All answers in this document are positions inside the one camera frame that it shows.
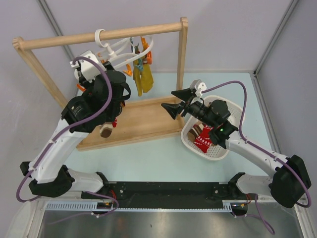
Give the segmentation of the white plastic clip hanger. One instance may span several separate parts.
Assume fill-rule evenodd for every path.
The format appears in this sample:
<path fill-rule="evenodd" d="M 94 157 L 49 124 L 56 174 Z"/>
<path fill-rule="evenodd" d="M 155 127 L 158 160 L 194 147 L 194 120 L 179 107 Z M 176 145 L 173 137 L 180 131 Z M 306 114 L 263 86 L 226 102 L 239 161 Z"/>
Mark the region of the white plastic clip hanger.
<path fill-rule="evenodd" d="M 119 69 L 127 64 L 131 64 L 133 63 L 133 61 L 138 59 L 141 59 L 143 61 L 143 64 L 147 64 L 146 54 L 149 51 L 152 51 L 152 48 L 154 46 L 152 36 L 143 36 L 149 44 L 149 47 L 145 51 L 143 51 L 142 47 L 141 50 L 138 49 L 138 54 L 133 54 L 131 53 L 130 48 L 130 37 L 119 40 L 118 42 L 111 45 L 109 42 L 101 39 L 101 33 L 103 31 L 104 29 L 98 29 L 94 33 L 95 43 L 98 47 L 102 49 L 101 51 L 95 53 L 95 55 L 102 63 L 106 61 L 109 61 L 110 63 L 121 61 L 120 63 L 113 66 L 115 69 Z"/>

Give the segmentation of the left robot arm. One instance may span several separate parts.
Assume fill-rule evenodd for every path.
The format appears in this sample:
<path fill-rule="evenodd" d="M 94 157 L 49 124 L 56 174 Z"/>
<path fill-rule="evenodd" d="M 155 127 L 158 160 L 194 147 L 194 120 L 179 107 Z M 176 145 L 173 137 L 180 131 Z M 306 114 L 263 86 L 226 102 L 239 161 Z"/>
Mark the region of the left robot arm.
<path fill-rule="evenodd" d="M 78 172 L 64 163 L 96 127 L 104 125 L 108 130 L 115 127 L 131 90 L 126 76 L 116 71 L 110 62 L 98 65 L 89 58 L 77 59 L 91 63 L 97 76 L 91 83 L 86 76 L 80 77 L 85 92 L 68 102 L 54 134 L 39 156 L 20 165 L 25 179 L 31 178 L 29 188 L 36 198 L 56 198 L 70 191 L 82 192 L 83 198 L 95 195 L 104 198 L 109 194 L 108 181 L 103 173 Z"/>

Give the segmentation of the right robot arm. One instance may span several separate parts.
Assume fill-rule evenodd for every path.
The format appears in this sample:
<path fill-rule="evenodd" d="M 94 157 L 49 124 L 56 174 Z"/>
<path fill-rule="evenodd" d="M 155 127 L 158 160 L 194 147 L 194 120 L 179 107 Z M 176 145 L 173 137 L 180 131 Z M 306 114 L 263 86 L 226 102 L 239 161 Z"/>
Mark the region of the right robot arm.
<path fill-rule="evenodd" d="M 182 129 L 183 143 L 203 157 L 211 156 L 213 149 L 234 152 L 265 172 L 264 176 L 238 173 L 229 185 L 229 195 L 240 199 L 246 193 L 267 195 L 280 205 L 292 208 L 308 195 L 311 181 L 302 158 L 267 150 L 242 133 L 244 111 L 236 104 L 217 96 L 202 98 L 196 89 L 173 91 L 180 103 L 162 103 L 169 115 L 176 119 L 190 115 Z"/>

